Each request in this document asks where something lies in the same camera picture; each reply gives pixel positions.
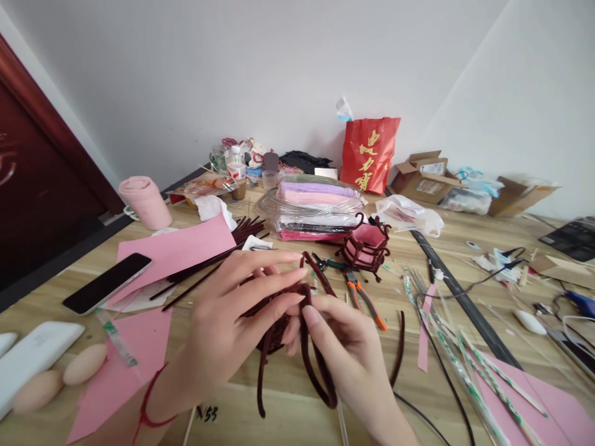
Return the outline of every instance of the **red paper bag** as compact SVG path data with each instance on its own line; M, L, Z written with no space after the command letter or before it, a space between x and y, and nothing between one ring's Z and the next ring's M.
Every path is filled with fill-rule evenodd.
M384 194L401 118L347 122L341 181Z

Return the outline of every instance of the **door frame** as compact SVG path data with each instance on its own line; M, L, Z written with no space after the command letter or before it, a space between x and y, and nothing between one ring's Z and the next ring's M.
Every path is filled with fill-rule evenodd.
M0 82L19 101L41 128L73 173L112 214L122 212L124 203L99 168L68 128L51 102L0 35Z

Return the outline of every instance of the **red string bracelet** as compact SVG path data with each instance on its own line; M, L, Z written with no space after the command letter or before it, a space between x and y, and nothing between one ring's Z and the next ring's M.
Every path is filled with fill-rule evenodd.
M144 393L143 404L141 405L141 417L138 420L138 426L136 427L136 433L134 434L134 439L132 440L133 446L136 444L136 438L138 437L138 433L141 431L141 426L143 424L146 424L149 427L162 427L162 426L165 426L166 424L171 423L177 417L177 415L175 415L175 416L172 416L169 420L156 423L156 422L151 421L149 419L149 417L147 416L147 402L149 401L149 397L151 396L151 390L153 390L153 385L155 384L155 381L157 380L157 378L159 378L159 375L161 374L161 372L163 372L163 369L165 368L165 366L167 364L169 364L169 363L166 362L164 364L164 366L161 367L155 373L155 376L153 376L153 379L149 383L149 387L147 388L147 391Z

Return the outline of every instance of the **metal ruler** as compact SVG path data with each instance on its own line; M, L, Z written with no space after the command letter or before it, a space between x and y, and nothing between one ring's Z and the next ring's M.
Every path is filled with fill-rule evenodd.
M465 310L465 313L467 313L467 316L471 319L471 322L475 325L477 331L482 335L482 338L485 340L486 344L488 344L488 347L494 353L494 356L499 360L522 370L519 362L515 359L513 354L510 353L510 350L504 345L502 339L500 339L491 325L486 321L485 317L483 317L452 273L446 268L442 259L436 254L436 251L430 246L423 234L416 230L411 231L411 234L420 244L421 249L426 253L426 256L432 261L434 267L442 270L444 273L444 283L446 283L448 289L453 294L457 295L455 299L457 299L463 310Z

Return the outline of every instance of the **hand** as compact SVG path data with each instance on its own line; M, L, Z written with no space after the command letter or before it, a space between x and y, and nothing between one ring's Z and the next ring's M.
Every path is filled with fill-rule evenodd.
M179 411L211 398L235 374L271 325L304 298L297 293L282 294L256 316L241 317L265 297L300 281L306 275L305 268L279 273L275 266L300 259L299 253L281 250L234 251L195 293L188 339L163 371L163 382L175 382L182 390L176 395ZM255 279L239 286L251 274Z
M381 444L417 444L392 394L374 321L330 295L312 296L312 306L302 311L338 394L370 434ZM287 314L283 341L292 356L299 346L299 306Z

